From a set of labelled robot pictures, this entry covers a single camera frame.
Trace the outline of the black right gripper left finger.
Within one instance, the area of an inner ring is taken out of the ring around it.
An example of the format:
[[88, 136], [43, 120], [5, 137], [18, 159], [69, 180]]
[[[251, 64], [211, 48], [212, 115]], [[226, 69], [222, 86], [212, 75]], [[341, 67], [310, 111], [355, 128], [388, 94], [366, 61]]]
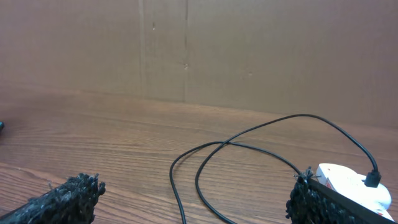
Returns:
[[105, 191], [106, 184], [99, 181], [98, 174], [80, 173], [1, 216], [1, 224], [90, 224]]

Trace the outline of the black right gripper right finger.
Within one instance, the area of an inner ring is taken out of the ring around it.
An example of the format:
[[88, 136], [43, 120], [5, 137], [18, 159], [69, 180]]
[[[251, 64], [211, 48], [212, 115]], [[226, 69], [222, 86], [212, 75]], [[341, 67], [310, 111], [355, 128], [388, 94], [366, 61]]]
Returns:
[[286, 203], [286, 218], [292, 224], [393, 224], [351, 199], [329, 189], [313, 179], [310, 168], [298, 175], [290, 199]]

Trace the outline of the blue smartphone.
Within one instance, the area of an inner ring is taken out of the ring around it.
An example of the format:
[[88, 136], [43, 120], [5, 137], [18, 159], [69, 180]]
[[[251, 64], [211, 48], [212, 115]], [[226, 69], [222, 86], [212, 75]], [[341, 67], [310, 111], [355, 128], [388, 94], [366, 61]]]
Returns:
[[4, 129], [4, 127], [5, 127], [5, 125], [4, 125], [4, 123], [1, 121], [1, 122], [0, 122], [0, 132]]

